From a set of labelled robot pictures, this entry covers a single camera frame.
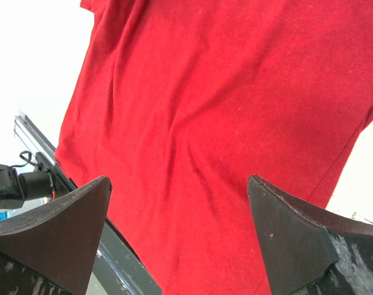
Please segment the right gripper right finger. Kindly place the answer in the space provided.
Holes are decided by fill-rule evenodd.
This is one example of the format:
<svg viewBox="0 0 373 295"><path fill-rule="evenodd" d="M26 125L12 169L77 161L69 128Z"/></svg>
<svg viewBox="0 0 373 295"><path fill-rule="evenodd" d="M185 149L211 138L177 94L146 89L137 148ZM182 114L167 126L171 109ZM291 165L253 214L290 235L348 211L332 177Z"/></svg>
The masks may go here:
<svg viewBox="0 0 373 295"><path fill-rule="evenodd" d="M272 294L373 294L373 224L250 176L248 197Z"/></svg>

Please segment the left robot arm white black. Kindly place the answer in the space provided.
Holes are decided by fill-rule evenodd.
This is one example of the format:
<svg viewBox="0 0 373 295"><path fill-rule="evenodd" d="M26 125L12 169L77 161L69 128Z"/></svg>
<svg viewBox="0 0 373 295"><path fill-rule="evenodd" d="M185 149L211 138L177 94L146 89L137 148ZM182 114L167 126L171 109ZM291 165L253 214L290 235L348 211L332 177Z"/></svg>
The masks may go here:
<svg viewBox="0 0 373 295"><path fill-rule="evenodd" d="M25 202L44 197L55 199L54 175L33 162L33 153L23 151L22 165L0 164L0 210L21 208Z"/></svg>

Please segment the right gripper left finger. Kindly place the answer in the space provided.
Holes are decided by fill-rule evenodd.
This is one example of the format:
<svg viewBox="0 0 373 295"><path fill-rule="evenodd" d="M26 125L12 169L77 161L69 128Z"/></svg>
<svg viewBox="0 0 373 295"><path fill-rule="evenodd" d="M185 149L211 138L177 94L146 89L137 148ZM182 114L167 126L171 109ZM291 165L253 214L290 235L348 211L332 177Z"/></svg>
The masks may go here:
<svg viewBox="0 0 373 295"><path fill-rule="evenodd" d="M111 191L100 176L0 221L0 294L85 294Z"/></svg>

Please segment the aluminium rail frame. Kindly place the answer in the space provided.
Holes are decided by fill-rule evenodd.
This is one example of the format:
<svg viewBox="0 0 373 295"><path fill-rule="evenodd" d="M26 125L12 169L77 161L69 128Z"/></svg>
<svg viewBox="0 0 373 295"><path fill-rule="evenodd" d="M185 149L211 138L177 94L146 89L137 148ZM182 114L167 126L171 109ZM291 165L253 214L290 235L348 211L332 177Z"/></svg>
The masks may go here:
<svg viewBox="0 0 373 295"><path fill-rule="evenodd" d="M14 134L23 145L33 154L38 152L52 163L55 163L55 147L47 137L36 127L31 119L26 116L15 116Z"/></svg>

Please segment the red t-shirt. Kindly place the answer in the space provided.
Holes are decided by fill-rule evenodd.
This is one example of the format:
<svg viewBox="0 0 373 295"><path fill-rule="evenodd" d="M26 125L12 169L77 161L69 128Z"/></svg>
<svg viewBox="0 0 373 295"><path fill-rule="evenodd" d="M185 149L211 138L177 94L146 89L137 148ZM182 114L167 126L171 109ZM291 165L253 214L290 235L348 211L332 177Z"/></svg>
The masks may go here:
<svg viewBox="0 0 373 295"><path fill-rule="evenodd" d="M90 44L55 153L164 294L269 294L259 175L325 207L373 121L373 1L82 1Z"/></svg>

